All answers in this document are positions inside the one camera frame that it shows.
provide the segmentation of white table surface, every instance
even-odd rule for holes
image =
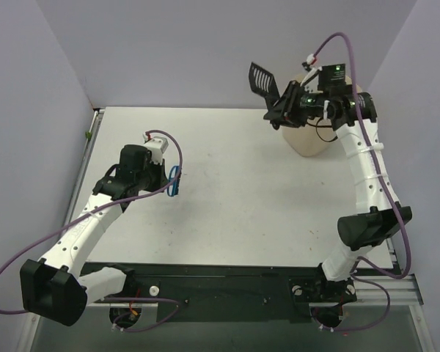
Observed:
[[[88,261],[316,267],[337,242],[337,220],[355,213],[342,146],[302,158],[257,109],[107,108],[77,201],[125,144],[160,129],[183,150],[180,193],[132,202]],[[177,164],[170,144],[166,173]],[[391,268],[386,243],[371,251]]]

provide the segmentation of white wall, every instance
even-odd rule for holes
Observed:
[[[91,118],[36,2],[0,0],[0,265],[62,224]],[[0,279],[1,308],[23,307],[23,261]],[[22,322],[0,315],[0,351],[15,350]]]
[[[251,61],[281,89],[332,32],[373,79],[415,0],[37,0],[94,106],[263,107]],[[337,40],[322,55],[347,57]]]
[[[413,208],[413,269],[440,351],[440,0],[416,3],[369,91],[393,185]]]

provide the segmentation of screw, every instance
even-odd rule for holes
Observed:
[[[301,296],[303,290],[301,289],[301,286],[295,285],[292,287],[292,292],[295,296]]]
[[[347,289],[348,289],[348,291],[349,291],[352,295],[355,294],[355,287],[354,287],[354,286],[352,286],[352,285],[347,285]]]

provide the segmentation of white connector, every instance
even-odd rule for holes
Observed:
[[[328,106],[329,106],[329,100],[325,100],[324,107],[323,107],[323,120],[328,119]]]
[[[152,152],[152,162],[157,165],[162,165],[163,153],[166,152],[168,148],[168,139],[164,137],[154,137],[145,142],[144,147]]]
[[[313,65],[316,62],[316,56],[314,54],[310,54],[307,57],[307,64]]]

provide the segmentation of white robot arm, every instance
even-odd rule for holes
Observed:
[[[398,207],[404,223],[412,218],[410,207],[401,207],[386,174],[378,138],[376,110],[370,94],[366,92],[354,99],[352,86],[345,83],[345,65],[329,65],[311,68],[303,82],[291,81],[282,96],[279,95],[274,76],[262,67],[251,64],[249,84],[252,91],[265,98],[268,120],[274,129],[280,126],[300,128],[311,125],[308,119],[319,117],[330,120],[332,129],[342,142],[351,165],[356,187],[356,215],[342,217],[337,222],[339,240],[329,257],[318,267],[318,281],[331,283],[331,291],[337,292],[332,282],[345,282],[350,278],[358,257],[365,256],[372,248],[382,244],[399,230],[399,224],[385,188]],[[318,91],[311,92],[307,85],[318,79]],[[356,108],[362,113],[363,128],[370,139],[366,143]],[[381,172],[376,172],[371,153],[375,153]]]
[[[121,202],[97,212],[95,209],[134,197],[139,191],[156,191],[165,186],[168,180],[163,154],[167,147],[168,141],[163,137],[150,139],[143,146],[124,146],[120,162],[113,165],[93,188],[79,216],[87,217],[71,227],[37,262],[27,260],[21,267],[26,310],[70,326],[80,318],[86,305],[122,291],[130,272],[124,268],[106,267],[80,277],[96,243],[130,202]]]
[[[395,202],[399,202],[389,182],[386,167],[384,166],[381,151],[383,143],[378,138],[378,123],[371,122],[369,119],[364,120],[365,130],[367,131],[372,146],[365,144],[362,129],[356,123],[354,126],[347,124],[342,125],[336,130],[337,137],[342,145],[351,165],[354,185],[356,187],[356,213],[363,214],[370,209],[391,210],[391,205],[380,186],[378,177],[382,176],[392,198]],[[370,151],[374,150],[381,168],[381,175],[376,174]],[[323,271],[326,278],[330,281],[341,281],[349,278],[351,269],[357,258],[365,256],[373,249],[372,245],[363,246],[355,251],[347,246],[341,238],[334,247],[332,253],[323,262]]]

